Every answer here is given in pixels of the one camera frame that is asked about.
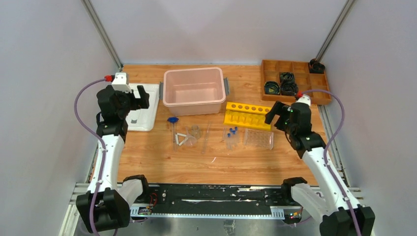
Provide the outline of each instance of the white wall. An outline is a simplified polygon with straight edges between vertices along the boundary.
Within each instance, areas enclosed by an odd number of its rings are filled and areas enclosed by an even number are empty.
[[[309,61],[346,0],[92,0],[123,63]]]
[[[415,0],[357,1],[323,60],[346,108],[338,148],[377,236],[416,235],[416,12]]]
[[[116,67],[81,1],[0,1],[0,235],[58,234],[96,140],[73,101]],[[81,117],[95,127],[96,86]]]

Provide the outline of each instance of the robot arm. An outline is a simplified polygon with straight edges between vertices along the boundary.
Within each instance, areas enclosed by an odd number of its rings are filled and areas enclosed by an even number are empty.
[[[123,181],[122,187],[117,187],[117,173],[121,152],[126,141],[126,117],[132,110],[147,109],[149,107],[149,94],[143,86],[138,86],[140,98],[135,98],[129,87],[126,73],[116,73],[106,77],[112,81],[105,89],[97,93],[98,105],[101,112],[97,115],[96,134],[102,138],[105,147],[98,142],[98,156],[94,174],[87,193],[77,197],[76,206],[87,228],[92,233],[89,214],[90,206],[94,204],[94,226],[98,232],[126,227],[130,221],[130,206],[141,196],[146,196],[149,186],[144,176],[132,176]],[[105,162],[102,166],[102,151],[106,150]],[[97,198],[92,203],[92,196],[99,188]]]
[[[274,126],[289,136],[291,147],[312,171],[326,200],[317,196],[301,177],[284,180],[281,185],[283,195],[290,201],[298,202],[320,223],[320,233],[323,236],[356,235],[349,211],[350,203],[361,234],[370,236],[375,215],[370,207],[362,207],[352,195],[337,174],[328,153],[324,158],[326,145],[319,134],[311,131],[310,105],[311,100],[307,95],[300,97],[291,106],[276,102],[266,114],[265,123],[271,124],[275,115],[280,116]]]

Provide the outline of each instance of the red connector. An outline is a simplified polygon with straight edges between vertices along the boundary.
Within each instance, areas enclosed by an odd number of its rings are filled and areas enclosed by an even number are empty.
[[[106,75],[104,76],[104,79],[106,79],[107,82],[113,82],[113,80],[115,79],[114,75]]]
[[[299,92],[296,94],[296,99],[299,99],[300,97],[302,97],[302,93],[299,91]]]

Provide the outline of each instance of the metal corner post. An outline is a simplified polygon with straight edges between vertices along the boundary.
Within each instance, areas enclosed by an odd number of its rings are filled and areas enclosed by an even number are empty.
[[[343,21],[345,20],[346,16],[348,15],[349,11],[352,9],[353,4],[356,2],[356,0],[347,0],[345,5],[342,8],[342,11],[340,12],[339,16],[336,19],[336,22],[334,22],[333,27],[331,28],[330,32],[327,35],[327,38],[325,39],[322,47],[319,50],[319,53],[316,56],[317,61],[321,61],[324,54],[326,53],[328,47],[330,46],[330,43],[332,42],[334,36],[336,35],[337,31],[339,30],[340,26],[342,25]]]
[[[101,39],[104,42],[104,45],[106,46],[107,50],[110,53],[110,56],[112,57],[113,61],[119,68],[119,71],[123,69],[123,64],[120,61],[120,58],[118,57],[115,48],[113,47],[113,44],[111,43],[109,36],[107,35],[106,31],[104,30],[103,25],[100,22],[100,19],[98,18],[97,13],[94,10],[94,7],[90,0],[81,0],[84,7],[86,8],[87,13],[89,14],[91,21],[93,22],[95,28],[98,31],[98,34],[100,35]]]

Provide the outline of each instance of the plastic bin handle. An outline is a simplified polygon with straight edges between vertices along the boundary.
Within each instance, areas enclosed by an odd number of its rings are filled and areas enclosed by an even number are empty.
[[[224,82],[224,92],[226,93],[226,96],[230,94],[230,87],[229,87],[229,79],[224,78],[223,79]]]
[[[223,79],[224,83],[224,92],[226,93],[226,96],[230,94],[230,87],[229,87],[229,79],[226,77]],[[159,100],[162,100],[164,97],[164,83],[159,82]]]
[[[164,83],[159,82],[159,100],[162,100],[164,97]]]

